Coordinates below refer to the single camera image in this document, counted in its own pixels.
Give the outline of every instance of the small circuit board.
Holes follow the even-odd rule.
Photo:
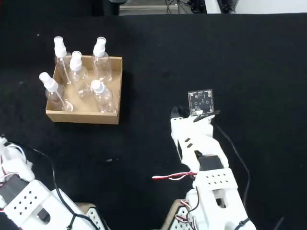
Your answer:
[[[212,90],[197,90],[188,92],[191,116],[199,116],[214,112]]]

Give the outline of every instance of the black table surface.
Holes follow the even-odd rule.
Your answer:
[[[170,135],[173,106],[187,92],[213,89],[216,123],[251,173],[247,212],[258,229],[306,225],[307,15],[159,15],[0,23],[0,133],[50,155],[59,187],[91,202],[110,228],[162,226],[191,179],[152,181],[182,172]],[[40,72],[53,72],[53,37],[90,55],[98,36],[123,57],[120,123],[53,123],[45,115]],[[247,181],[218,132],[242,194]],[[54,188],[49,162],[26,152],[36,178]],[[13,229],[0,215],[1,229]]]

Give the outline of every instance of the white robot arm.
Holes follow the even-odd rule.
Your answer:
[[[106,230],[94,207],[86,215],[61,190],[35,180],[24,151],[0,138],[0,212],[23,230]]]
[[[237,183],[220,144],[213,138],[211,119],[171,119],[172,138],[181,162],[197,173],[186,200],[199,230],[255,230],[237,191]]]

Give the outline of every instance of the bottle cap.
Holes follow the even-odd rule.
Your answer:
[[[43,72],[39,75],[39,79],[43,82],[44,87],[49,92],[55,92],[59,88],[59,84],[50,77],[50,75],[46,72]]]
[[[58,58],[63,58],[66,56],[66,47],[64,46],[63,38],[57,36],[53,39],[54,41],[54,52]]]
[[[102,91],[105,90],[105,85],[99,80],[93,80],[91,87],[95,93],[102,93]]]
[[[96,45],[94,46],[93,54],[95,57],[102,57],[106,50],[106,39],[104,37],[97,38]]]
[[[73,71],[79,71],[82,67],[82,54],[79,51],[73,51],[71,55],[70,68]]]

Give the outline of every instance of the cardboard box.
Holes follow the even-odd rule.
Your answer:
[[[65,86],[64,98],[70,101],[74,106],[74,111],[56,111],[51,108],[49,102],[46,106],[46,114],[53,122],[73,122],[73,123],[93,123],[93,124],[115,124],[119,122],[120,109],[120,92],[122,79],[122,58],[110,57],[113,71],[113,81],[107,85],[112,91],[114,103],[117,109],[116,113],[100,113],[97,109],[94,97],[87,100],[81,100],[78,97],[72,85]],[[88,69],[88,75],[91,80],[94,80],[94,72],[92,66],[92,56],[82,56],[82,65]],[[53,78],[62,83],[62,78],[57,71],[54,70]]]

